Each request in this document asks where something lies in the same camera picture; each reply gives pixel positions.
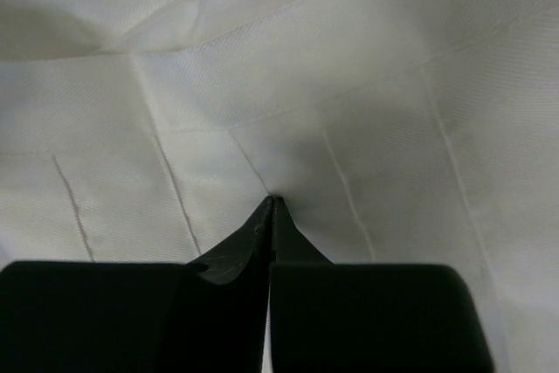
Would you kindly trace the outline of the white pleated skirt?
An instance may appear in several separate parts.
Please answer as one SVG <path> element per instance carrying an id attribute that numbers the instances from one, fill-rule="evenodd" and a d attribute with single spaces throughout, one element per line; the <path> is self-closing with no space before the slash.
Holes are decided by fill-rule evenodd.
<path id="1" fill-rule="evenodd" d="M 558 369 L 558 0 L 1 0 L 1 261 L 186 262 L 283 197 Z"/>

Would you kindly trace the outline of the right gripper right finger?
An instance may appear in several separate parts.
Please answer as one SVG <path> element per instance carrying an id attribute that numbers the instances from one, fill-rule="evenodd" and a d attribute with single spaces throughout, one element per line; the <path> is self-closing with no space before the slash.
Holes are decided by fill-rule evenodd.
<path id="1" fill-rule="evenodd" d="M 336 264 L 273 208 L 276 372 L 492 372 L 469 288 L 451 267 Z"/>

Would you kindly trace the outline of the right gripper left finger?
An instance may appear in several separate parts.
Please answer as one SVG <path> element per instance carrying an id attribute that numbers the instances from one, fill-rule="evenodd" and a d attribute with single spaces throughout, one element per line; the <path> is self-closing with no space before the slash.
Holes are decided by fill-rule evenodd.
<path id="1" fill-rule="evenodd" d="M 273 200 L 186 264 L 17 261 L 1 272 L 4 372 L 258 372 Z"/>

